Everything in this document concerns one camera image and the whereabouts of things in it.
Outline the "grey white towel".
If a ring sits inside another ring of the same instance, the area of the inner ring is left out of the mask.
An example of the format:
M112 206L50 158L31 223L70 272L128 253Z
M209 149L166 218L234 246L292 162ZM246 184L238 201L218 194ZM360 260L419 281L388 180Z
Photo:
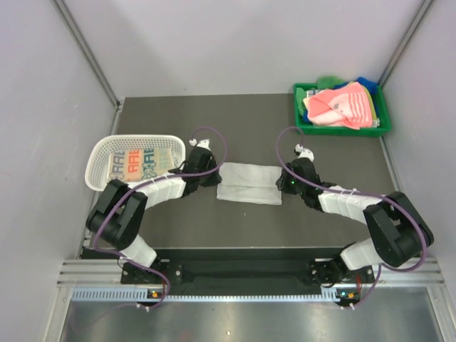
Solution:
M281 176L277 166L226 162L220 169L222 182L217 185L217 199L230 202L281 205L281 191L276 181Z

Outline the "colourful rabbit print towel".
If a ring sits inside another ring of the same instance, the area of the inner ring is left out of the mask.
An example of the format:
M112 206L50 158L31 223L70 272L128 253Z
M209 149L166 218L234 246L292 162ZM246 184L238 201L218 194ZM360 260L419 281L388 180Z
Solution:
M170 147L120 150L110 154L107 180L139 182L159 177L173 167Z

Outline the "pink striped towel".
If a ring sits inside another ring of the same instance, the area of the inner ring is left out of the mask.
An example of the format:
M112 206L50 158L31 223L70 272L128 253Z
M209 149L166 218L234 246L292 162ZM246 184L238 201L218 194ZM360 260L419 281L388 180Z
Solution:
M307 118L314 125L352 130L372 127L371 95L359 82L351 82L338 89L322 90L304 102Z

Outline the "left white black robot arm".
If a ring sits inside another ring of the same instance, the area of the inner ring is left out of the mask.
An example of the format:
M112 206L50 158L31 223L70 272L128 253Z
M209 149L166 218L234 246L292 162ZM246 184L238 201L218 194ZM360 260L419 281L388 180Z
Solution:
M188 158L163 176L134 187L120 180L110 181L88 215L86 227L114 248L114 253L137 267L146 282L157 281L162 272L156 251L139 235L145 210L187 197L200 187L222 182L209 140L200 140Z

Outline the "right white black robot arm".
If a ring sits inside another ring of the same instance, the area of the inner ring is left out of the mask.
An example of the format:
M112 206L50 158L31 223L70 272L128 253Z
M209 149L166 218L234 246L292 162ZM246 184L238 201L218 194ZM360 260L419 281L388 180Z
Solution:
M423 256L435 241L404 193L373 196L323 182L307 157L283 164L276 186L280 192L300 196L311 209L337 214L367 227L369 238L344 247L334 257L332 271L339 281L350 281L367 266L397 269L411 258Z

